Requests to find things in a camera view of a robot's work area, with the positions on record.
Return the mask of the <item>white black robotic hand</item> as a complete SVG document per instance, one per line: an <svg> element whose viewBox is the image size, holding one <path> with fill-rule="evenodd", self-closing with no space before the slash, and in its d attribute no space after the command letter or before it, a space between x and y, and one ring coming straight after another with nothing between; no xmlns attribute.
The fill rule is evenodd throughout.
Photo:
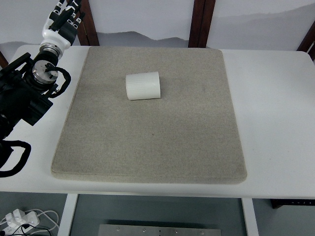
<svg viewBox="0 0 315 236"><path fill-rule="evenodd" d="M80 0L58 1L53 11L48 16L42 30L43 41L41 45L52 45L62 51L73 45L85 13L79 17L76 14L81 8Z"/></svg>

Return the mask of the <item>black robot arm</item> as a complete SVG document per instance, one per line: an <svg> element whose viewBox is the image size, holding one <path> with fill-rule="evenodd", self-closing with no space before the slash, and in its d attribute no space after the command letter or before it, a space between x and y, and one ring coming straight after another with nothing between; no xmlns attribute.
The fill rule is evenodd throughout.
<svg viewBox="0 0 315 236"><path fill-rule="evenodd" d="M44 43L31 59L25 53L0 71L0 137L6 138L24 120L35 125L52 107L52 98L65 92L70 74L57 66L63 53Z"/></svg>

